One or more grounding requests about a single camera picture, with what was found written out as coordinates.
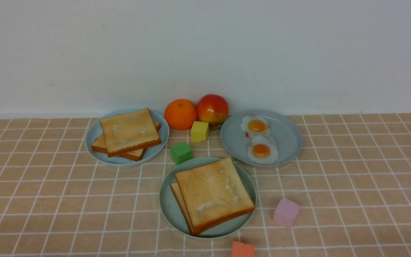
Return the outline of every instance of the egg white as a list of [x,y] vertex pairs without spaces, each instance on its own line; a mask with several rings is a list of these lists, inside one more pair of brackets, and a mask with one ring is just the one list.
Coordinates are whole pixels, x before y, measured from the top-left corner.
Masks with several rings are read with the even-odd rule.
[[[269,156],[258,158],[253,155],[253,146],[267,145],[270,153]],[[277,150],[277,141],[268,135],[257,135],[250,140],[247,147],[247,155],[251,162],[262,165],[274,164],[279,159],[279,150]]]
[[[253,120],[260,120],[261,122],[266,125],[266,129],[263,131],[252,131],[248,128],[248,124],[253,121]],[[246,137],[248,138],[253,138],[257,135],[269,135],[270,134],[270,128],[269,128],[269,122],[267,122],[266,119],[264,119],[261,116],[257,115],[246,115],[242,118],[242,122],[240,123],[240,129],[245,133]]]

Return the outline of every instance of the fried egg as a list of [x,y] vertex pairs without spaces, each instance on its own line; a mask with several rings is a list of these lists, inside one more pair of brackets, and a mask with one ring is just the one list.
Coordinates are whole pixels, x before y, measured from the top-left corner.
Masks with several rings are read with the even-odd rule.
[[274,164],[279,159],[277,142],[268,135],[257,135],[250,140],[247,147],[250,161],[262,165]]
[[252,138],[256,135],[269,135],[269,122],[261,116],[246,115],[242,118],[240,129],[245,133],[245,136]]

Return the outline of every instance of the green cube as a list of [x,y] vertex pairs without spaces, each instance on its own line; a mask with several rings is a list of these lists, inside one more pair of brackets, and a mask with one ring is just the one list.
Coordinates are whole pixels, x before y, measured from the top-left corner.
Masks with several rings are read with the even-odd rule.
[[171,146],[171,158],[176,165],[179,165],[193,158],[193,150],[191,150],[186,142],[178,143]]

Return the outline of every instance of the orange cube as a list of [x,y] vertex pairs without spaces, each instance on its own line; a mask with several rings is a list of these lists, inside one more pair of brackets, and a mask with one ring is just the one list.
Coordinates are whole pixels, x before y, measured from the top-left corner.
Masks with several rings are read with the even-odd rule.
[[234,241],[231,257],[255,257],[255,246]]

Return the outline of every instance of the yellow cube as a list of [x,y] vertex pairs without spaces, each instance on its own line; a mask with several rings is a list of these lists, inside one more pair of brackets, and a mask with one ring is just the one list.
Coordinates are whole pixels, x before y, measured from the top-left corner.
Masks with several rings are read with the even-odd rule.
[[202,142],[209,138],[209,124],[207,122],[195,121],[191,128],[191,141]]

